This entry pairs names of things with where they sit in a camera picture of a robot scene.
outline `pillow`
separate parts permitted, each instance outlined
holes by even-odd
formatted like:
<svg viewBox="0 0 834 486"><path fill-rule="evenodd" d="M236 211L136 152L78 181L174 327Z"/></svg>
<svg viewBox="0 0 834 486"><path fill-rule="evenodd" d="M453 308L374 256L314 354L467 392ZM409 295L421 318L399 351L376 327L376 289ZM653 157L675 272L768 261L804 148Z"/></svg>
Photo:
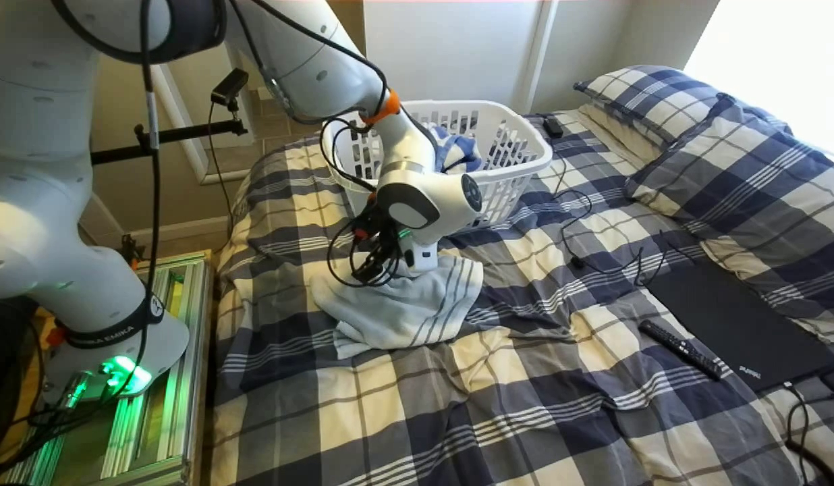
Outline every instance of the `pillow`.
<svg viewBox="0 0 834 486"><path fill-rule="evenodd" d="M590 83L575 83L575 89L606 102L619 122L633 125L656 146L671 146L684 137L711 115L719 99L723 99L723 92L717 87L661 64L621 68ZM734 102L742 104L749 115L773 125L773 129L791 131L788 125L773 112L740 99Z"/></svg>
<svg viewBox="0 0 834 486"><path fill-rule="evenodd" d="M627 160L634 169L644 169L661 157L661 148L644 137L634 126L619 122L601 102L578 108L582 125L586 125L610 152Z"/></svg>
<svg viewBox="0 0 834 486"><path fill-rule="evenodd" d="M629 177L791 318L834 331L834 162L731 96Z"/></svg>

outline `laundry basket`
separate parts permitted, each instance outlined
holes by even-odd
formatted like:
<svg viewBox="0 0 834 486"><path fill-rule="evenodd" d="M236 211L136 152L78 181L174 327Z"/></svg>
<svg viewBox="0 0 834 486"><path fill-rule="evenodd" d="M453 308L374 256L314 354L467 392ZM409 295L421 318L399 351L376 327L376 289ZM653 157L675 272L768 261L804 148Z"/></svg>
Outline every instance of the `laundry basket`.
<svg viewBox="0 0 834 486"><path fill-rule="evenodd" d="M483 160L482 169L474 169L483 211L474 227L491 227L507 219L522 200L522 192L537 169L551 162L551 146L544 135L520 112L488 99L414 99L406 102L409 112L433 129L445 129L451 135L474 137L476 152ZM362 181L376 184L383 162L383 142L376 131L344 131L336 126L324 129L324 152L332 162ZM349 206L360 214L371 192L337 169L332 177L345 188Z"/></svg>

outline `white towel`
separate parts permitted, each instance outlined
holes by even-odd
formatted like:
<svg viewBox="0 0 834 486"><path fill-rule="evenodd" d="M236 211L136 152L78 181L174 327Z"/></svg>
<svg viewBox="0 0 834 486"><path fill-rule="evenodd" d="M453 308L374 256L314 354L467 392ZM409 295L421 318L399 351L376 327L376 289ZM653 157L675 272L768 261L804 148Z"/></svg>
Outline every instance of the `white towel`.
<svg viewBox="0 0 834 486"><path fill-rule="evenodd" d="M314 303L337 318L337 358L453 341L482 287L482 261L445 254L435 269L402 272L383 287L344 287L329 272L310 277Z"/></svg>

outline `orange joint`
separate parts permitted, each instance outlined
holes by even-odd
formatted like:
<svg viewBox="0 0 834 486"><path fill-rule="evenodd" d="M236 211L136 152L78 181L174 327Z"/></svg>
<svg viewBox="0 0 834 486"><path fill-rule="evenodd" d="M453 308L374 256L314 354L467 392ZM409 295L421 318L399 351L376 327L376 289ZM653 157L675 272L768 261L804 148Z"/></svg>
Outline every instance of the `orange joint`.
<svg viewBox="0 0 834 486"><path fill-rule="evenodd" d="M46 335L46 343L49 347L59 347L66 343L66 330L62 327L55 327L49 335Z"/></svg>
<svg viewBox="0 0 834 486"><path fill-rule="evenodd" d="M398 115L399 110L402 110L399 95L389 89L381 110L367 115L366 125L374 126L374 125L383 122L386 115Z"/></svg>
<svg viewBox="0 0 834 486"><path fill-rule="evenodd" d="M355 230L355 242L366 242L371 234L366 233L366 227Z"/></svg>

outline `white wall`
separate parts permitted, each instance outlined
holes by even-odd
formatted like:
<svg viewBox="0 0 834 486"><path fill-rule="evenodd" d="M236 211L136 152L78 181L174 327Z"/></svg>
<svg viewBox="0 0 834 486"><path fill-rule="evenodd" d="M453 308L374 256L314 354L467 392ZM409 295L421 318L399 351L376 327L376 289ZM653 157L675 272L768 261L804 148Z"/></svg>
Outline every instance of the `white wall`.
<svg viewBox="0 0 834 486"><path fill-rule="evenodd" d="M765 104L804 142L834 152L834 0L727 0L690 72Z"/></svg>
<svg viewBox="0 0 834 486"><path fill-rule="evenodd" d="M541 79L537 17L551 0L366 0L367 56L402 96L488 96L524 110L582 104L575 81L621 64L684 68L719 0L555 0ZM536 83L532 104L522 92Z"/></svg>
<svg viewBox="0 0 834 486"><path fill-rule="evenodd" d="M537 0L366 0L367 56L406 99L510 104L537 10Z"/></svg>
<svg viewBox="0 0 834 486"><path fill-rule="evenodd" d="M578 104L575 81L613 68L633 0L559 0L532 110Z"/></svg>
<svg viewBox="0 0 834 486"><path fill-rule="evenodd" d="M719 0L634 0L613 64L684 68Z"/></svg>

